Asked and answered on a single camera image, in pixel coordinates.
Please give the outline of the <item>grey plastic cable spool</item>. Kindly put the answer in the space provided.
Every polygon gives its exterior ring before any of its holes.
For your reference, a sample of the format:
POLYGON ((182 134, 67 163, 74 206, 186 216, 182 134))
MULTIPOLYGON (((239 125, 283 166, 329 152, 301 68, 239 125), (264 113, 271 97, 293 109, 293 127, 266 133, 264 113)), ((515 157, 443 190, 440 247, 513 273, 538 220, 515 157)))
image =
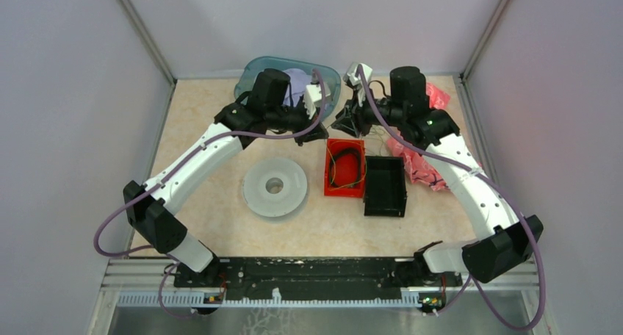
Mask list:
POLYGON ((295 161, 273 157, 256 163, 246 173, 242 196, 259 218, 281 223, 302 212, 309 195, 303 168, 295 161))

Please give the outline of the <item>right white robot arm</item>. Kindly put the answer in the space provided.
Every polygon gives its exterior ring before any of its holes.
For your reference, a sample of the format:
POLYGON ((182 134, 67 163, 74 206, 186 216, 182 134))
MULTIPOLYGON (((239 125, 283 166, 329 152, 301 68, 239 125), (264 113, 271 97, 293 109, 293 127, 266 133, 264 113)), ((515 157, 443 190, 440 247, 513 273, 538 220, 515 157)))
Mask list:
POLYGON ((353 91, 336 116, 333 127, 353 137, 383 126, 388 134, 419 154, 445 182, 469 218, 475 239, 433 242, 418 251, 414 277, 434 284, 444 272, 468 273, 481 283, 536 256, 544 230, 541 220, 525 217, 509 203, 483 172, 457 123, 443 109, 431 105, 427 80, 419 68, 403 66, 390 73, 390 95, 376 98, 370 89, 372 70, 353 63, 344 75, 353 91))

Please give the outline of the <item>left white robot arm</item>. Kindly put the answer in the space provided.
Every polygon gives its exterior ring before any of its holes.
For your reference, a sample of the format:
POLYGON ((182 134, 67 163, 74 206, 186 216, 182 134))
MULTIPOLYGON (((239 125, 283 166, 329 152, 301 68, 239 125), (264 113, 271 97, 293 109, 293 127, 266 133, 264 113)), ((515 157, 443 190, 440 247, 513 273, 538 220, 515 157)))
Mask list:
POLYGON ((264 69, 251 90, 224 106, 178 159, 142 184, 130 181, 123 188, 129 225, 157 252, 190 268, 200 285, 209 287, 218 281, 218 257, 188 231, 176 213, 215 169, 254 140, 293 139, 302 145, 328 137, 322 124, 328 88, 320 70, 312 72, 305 95, 294 104, 285 101, 290 76, 264 69))

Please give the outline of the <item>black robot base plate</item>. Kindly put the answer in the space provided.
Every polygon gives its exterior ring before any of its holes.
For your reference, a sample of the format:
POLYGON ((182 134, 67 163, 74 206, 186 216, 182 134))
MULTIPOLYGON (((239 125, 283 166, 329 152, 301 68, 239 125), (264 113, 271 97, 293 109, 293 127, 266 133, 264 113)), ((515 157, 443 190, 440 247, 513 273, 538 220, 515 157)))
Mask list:
POLYGON ((413 258, 225 257, 196 273, 174 272, 178 288, 213 287, 226 300, 269 300, 278 290, 286 301, 398 300, 409 287, 459 287, 461 276, 424 274, 413 258))

